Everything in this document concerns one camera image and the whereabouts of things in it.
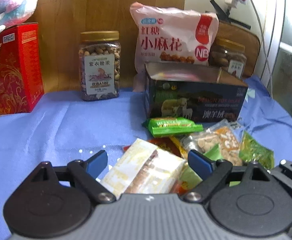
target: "red label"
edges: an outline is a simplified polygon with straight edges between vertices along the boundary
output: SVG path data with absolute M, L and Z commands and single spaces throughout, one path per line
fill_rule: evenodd
M 197 46 L 195 48 L 195 57 L 199 61 L 205 61 L 208 59 L 209 50 L 205 46 Z
M 208 15 L 202 15 L 198 22 L 195 37 L 198 42 L 201 44 L 209 43 L 208 28 L 212 22 L 213 18 Z

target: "cable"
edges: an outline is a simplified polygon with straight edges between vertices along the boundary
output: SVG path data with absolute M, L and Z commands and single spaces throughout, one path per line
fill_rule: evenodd
M 252 6 L 253 6 L 253 9 L 255 11 L 255 14 L 256 14 L 256 17 L 257 17 L 257 21 L 259 22 L 259 30 L 261 31 L 261 36 L 262 36 L 262 44 L 263 44 L 263 51 L 264 51 L 264 54 L 265 54 L 265 58 L 266 58 L 266 65 L 267 65 L 267 69 L 268 69 L 268 72 L 269 72 L 269 81 L 270 81 L 270 94 L 271 94 L 271 98 L 273 98 L 273 78 L 272 78 L 272 71 L 271 71 L 271 68 L 269 66 L 269 61 L 268 61 L 268 57 L 267 57 L 267 53 L 266 53 L 266 48 L 265 48 L 265 40 L 264 40 L 264 32 L 263 32 L 263 28 L 262 28 L 262 24 L 261 24 L 261 20 L 259 18 L 259 14 L 257 13 L 257 10 L 256 10 L 256 7 L 253 3 L 253 0 L 250 0 L 251 3 L 252 3 Z

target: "snack packet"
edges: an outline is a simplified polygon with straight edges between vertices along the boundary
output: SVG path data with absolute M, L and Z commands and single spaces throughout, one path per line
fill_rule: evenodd
M 230 161 L 235 166 L 243 165 L 243 162 L 239 157 L 239 142 L 226 119 L 208 128 L 207 132 L 219 136 L 219 146 L 223 159 Z
M 168 151 L 178 157 L 181 157 L 181 153 L 176 145 L 170 140 L 170 138 L 162 137 L 162 138 L 152 138 L 147 140 L 148 142 L 157 145 L 160 149 L 164 151 Z M 123 152 L 126 152 L 130 145 L 123 147 Z
M 238 156 L 239 142 L 226 119 L 210 127 L 206 132 L 191 133 L 179 137 L 178 140 L 187 155 L 190 150 L 196 150 L 204 154 L 218 144 L 223 159 L 230 161 L 235 166 L 242 166 L 243 164 Z M 178 147 L 179 144 L 176 143 L 176 139 L 172 139 L 172 141 Z
M 181 156 L 187 160 L 188 157 L 188 151 L 184 149 L 184 147 L 181 144 L 181 140 L 184 136 L 183 135 L 176 135 L 176 136 L 170 136 L 170 140 L 174 143 L 174 145 L 177 147 L 179 152 L 181 153 Z
M 100 181 L 118 199 L 122 193 L 169 193 L 185 160 L 137 139 Z
M 203 180 L 197 175 L 195 171 L 186 163 L 183 167 L 182 173 L 178 182 L 173 186 L 171 193 L 184 195 L 187 191 L 196 187 Z
M 217 161 L 218 159 L 222 159 L 222 155 L 219 151 L 219 145 L 216 144 L 213 148 L 211 148 L 207 153 L 204 154 L 207 158 L 212 161 Z M 181 176 L 174 185 L 172 192 L 177 193 L 178 195 L 184 195 L 187 191 L 196 187 L 199 183 L 202 182 L 202 179 L 198 174 L 193 171 L 192 168 L 186 163 L 182 170 Z
M 180 61 L 207 64 L 218 30 L 215 13 L 158 8 L 135 2 L 130 13 L 139 28 L 134 91 L 144 90 L 145 61 Z
M 274 152 L 260 145 L 248 132 L 243 132 L 239 157 L 244 162 L 258 161 L 264 168 L 274 168 Z
M 203 130 L 201 124 L 195 124 L 193 121 L 184 117 L 149 118 L 142 125 L 146 127 L 155 138 Z

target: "plastic jar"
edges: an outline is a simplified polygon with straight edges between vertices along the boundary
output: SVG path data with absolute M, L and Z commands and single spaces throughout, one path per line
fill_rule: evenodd
M 241 78 L 246 65 L 245 46 L 216 37 L 210 50 L 209 65 L 222 67 L 233 76 Z
M 79 73 L 82 99 L 94 101 L 119 96 L 120 55 L 118 31 L 82 32 Z

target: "blue tablecloth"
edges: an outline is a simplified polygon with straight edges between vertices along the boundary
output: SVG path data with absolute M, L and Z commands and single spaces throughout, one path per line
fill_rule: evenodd
M 252 77 L 239 122 L 262 145 L 274 150 L 275 163 L 292 160 L 292 118 Z M 4 202 L 40 161 L 54 166 L 87 159 L 101 149 L 109 165 L 122 155 L 122 147 L 136 138 L 147 139 L 143 96 L 121 90 L 119 98 L 84 102 L 78 92 L 43 96 L 30 114 L 0 117 L 0 240 L 10 232 L 2 216 Z

